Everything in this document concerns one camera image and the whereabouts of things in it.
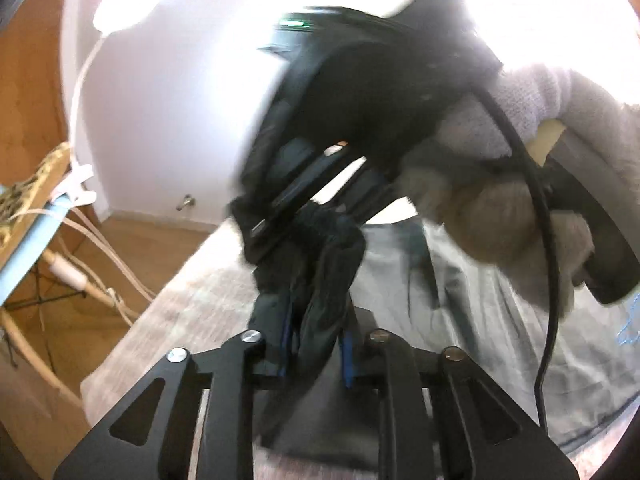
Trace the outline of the right hand grey glove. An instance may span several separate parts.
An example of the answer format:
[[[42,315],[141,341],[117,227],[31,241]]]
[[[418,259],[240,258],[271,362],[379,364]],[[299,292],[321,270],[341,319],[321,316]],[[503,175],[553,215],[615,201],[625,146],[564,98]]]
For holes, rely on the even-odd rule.
[[[450,107],[397,181],[422,218],[547,309],[532,184],[549,211],[560,313],[578,286],[601,304],[627,296],[639,281],[639,107],[584,75],[532,66],[495,76]]]

